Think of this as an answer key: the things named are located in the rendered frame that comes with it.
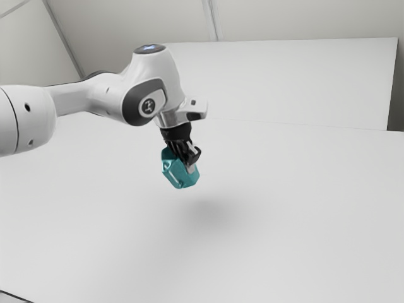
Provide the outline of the teal faceted mug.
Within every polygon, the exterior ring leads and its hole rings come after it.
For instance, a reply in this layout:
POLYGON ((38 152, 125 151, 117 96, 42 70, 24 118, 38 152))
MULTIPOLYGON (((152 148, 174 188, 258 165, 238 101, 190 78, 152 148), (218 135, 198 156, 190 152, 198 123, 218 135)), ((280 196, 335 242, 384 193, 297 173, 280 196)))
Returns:
POLYGON ((161 151, 162 174, 176 188, 184 189, 194 186, 199 180, 200 174, 196 164, 191 172, 181 162, 180 158, 175 156, 169 147, 161 151))

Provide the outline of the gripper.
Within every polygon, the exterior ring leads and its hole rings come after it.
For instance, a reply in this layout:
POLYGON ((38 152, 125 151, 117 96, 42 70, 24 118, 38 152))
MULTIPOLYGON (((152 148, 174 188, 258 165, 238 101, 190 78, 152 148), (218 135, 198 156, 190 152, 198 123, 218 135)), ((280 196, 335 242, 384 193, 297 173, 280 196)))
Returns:
POLYGON ((173 128, 160 128, 162 138, 168 147, 174 143, 186 143, 185 166, 188 173, 193 173, 196 170, 196 162, 201 156, 200 148, 192 144, 191 130, 191 123, 184 123, 173 128))

